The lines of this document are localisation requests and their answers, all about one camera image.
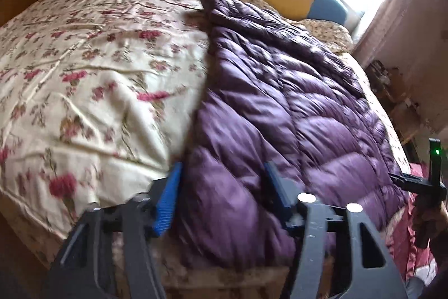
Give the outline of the purple quilted down jacket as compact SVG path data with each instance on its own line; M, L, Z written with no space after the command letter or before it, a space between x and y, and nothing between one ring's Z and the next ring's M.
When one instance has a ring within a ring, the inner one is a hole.
M185 159L174 234L195 269L288 266L265 164L382 231L407 196L384 123L353 70L307 30L238 0L200 0L213 65Z

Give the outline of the pink crumpled blanket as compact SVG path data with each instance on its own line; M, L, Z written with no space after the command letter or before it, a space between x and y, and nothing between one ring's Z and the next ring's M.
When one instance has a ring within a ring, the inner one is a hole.
M437 264L430 249L415 246L412 229L412 208L415 194L409 193L408 202L392 217L382 237L404 280L418 277L429 285L437 274Z

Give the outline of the cluttered bedside table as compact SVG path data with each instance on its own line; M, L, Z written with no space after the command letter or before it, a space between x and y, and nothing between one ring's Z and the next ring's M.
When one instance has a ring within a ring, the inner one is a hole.
M365 73L371 90L388 115L398 116L407 112L421 120L418 105L412 101L409 88L397 67L386 68L380 61L374 60L365 68Z

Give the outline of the small-floral pillow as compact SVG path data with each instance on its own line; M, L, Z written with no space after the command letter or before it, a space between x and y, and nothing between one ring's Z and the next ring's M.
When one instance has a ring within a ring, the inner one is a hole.
M239 0L253 4L260 9L267 10L279 15L282 20L295 27L304 27L309 34L325 44L333 53L350 53L354 48L353 40L349 31L342 25L328 20L314 20L305 18L303 20L290 20L281 16L279 12L264 0Z

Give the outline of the floral cream bed quilt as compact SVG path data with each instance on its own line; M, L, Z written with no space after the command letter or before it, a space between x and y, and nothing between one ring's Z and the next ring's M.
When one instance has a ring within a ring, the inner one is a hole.
M208 32L200 0L40 0L1 28L12 255L49 267L88 204L123 203L169 170L204 91Z

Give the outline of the right floral curtain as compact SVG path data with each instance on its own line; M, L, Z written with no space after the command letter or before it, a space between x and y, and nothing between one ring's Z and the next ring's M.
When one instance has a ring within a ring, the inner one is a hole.
M375 0L354 30L352 56L366 68L386 43L394 43L393 33L404 24L416 0Z

